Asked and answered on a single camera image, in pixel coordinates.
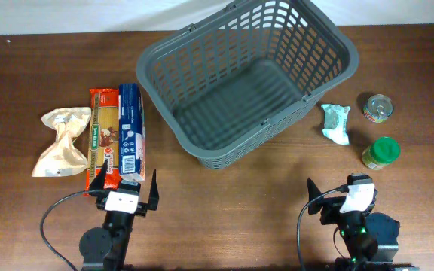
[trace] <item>basket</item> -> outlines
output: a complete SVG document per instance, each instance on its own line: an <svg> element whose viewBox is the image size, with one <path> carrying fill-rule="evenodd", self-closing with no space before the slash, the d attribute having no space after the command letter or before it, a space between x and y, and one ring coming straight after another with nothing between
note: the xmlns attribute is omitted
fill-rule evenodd
<svg viewBox="0 0 434 271"><path fill-rule="evenodd" d="M136 75L182 147L222 169L300 120L358 61L309 0L237 0L147 48Z"/></svg>

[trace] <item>green can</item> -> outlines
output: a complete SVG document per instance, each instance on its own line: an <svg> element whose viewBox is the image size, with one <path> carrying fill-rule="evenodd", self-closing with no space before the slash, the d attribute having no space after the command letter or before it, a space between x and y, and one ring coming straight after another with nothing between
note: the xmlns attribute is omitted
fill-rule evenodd
<svg viewBox="0 0 434 271"><path fill-rule="evenodd" d="M362 152L362 162L370 169L380 170L388 166L401 154L396 140L382 137Z"/></svg>

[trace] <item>beige pouch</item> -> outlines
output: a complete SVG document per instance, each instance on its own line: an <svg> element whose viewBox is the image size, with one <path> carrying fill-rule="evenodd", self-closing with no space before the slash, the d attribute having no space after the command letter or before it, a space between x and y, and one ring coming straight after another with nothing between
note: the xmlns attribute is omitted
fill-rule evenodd
<svg viewBox="0 0 434 271"><path fill-rule="evenodd" d="M60 108L41 118L44 125L57 131L57 139L39 157L32 177L76 175L87 168L87 158L73 145L90 121L90 108Z"/></svg>

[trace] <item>blue box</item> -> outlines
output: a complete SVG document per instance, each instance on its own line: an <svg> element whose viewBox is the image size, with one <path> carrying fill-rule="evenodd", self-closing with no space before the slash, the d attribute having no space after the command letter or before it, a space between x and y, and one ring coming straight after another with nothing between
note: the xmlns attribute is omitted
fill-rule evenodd
<svg viewBox="0 0 434 271"><path fill-rule="evenodd" d="M120 138L118 171L122 184L145 180L145 121L142 94L136 84L119 86Z"/></svg>

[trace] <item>wooden table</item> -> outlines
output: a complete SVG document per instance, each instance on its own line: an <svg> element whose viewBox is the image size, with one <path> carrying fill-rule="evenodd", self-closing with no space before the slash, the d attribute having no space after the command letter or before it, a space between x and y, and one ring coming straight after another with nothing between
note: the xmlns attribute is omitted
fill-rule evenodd
<svg viewBox="0 0 434 271"><path fill-rule="evenodd" d="M342 27L358 47L360 66L323 103L350 105L352 145L322 136L323 112L302 121L232 166L212 171L187 154L145 94L147 167L158 170L160 205L135 220L127 262L164 269L298 266L295 225L307 201L306 179L323 190L352 172L368 173L379 190L376 212L401 221L396 262L434 270L434 26ZM91 87L136 80L135 64L168 32L0 36L0 270L67 270L43 244L38 223L47 207L84 189L84 174L31 178L55 132L40 117L55 108L88 106ZM371 93L389 96L395 114L370 123L360 110ZM381 136L402 146L395 164L374 172L360 161ZM86 152L87 132L76 145ZM150 182L142 189L143 200ZM104 213L93 199L64 203L47 219L49 240L81 267L81 235ZM332 262L334 227L306 216L307 262ZM338 241L343 251L342 241Z"/></svg>

